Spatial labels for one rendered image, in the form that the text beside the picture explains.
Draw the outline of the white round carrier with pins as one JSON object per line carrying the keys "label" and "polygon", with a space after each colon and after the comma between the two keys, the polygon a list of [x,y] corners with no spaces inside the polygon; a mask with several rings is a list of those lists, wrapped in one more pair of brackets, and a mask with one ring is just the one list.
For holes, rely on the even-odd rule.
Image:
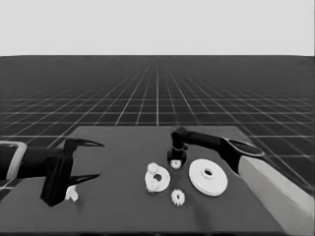
{"label": "white round carrier with pins", "polygon": [[156,179],[158,181],[158,190],[155,193],[162,192],[162,191],[166,190],[167,187],[169,186],[170,175],[169,175],[168,171],[162,166],[158,165],[158,171],[156,174],[151,174],[148,171],[148,167],[147,167],[147,172],[145,175],[146,186],[147,186],[148,182],[153,181],[154,179]]}

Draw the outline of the small white T-shaped piece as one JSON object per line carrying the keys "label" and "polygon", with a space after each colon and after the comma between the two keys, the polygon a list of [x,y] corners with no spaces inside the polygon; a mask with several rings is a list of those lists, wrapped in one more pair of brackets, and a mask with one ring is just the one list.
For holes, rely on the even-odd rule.
{"label": "small white T-shaped piece", "polygon": [[76,191],[76,185],[70,186],[66,191],[66,200],[72,200],[75,202],[79,198],[79,195]]}

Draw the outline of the large thick white disc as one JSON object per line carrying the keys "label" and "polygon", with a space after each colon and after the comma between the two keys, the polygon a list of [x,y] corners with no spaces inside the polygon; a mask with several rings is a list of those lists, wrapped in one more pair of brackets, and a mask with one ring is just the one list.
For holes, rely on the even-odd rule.
{"label": "large thick white disc", "polygon": [[198,191],[211,197],[220,196],[228,185],[223,169],[215,162],[205,158],[195,159],[191,162],[189,178]]}

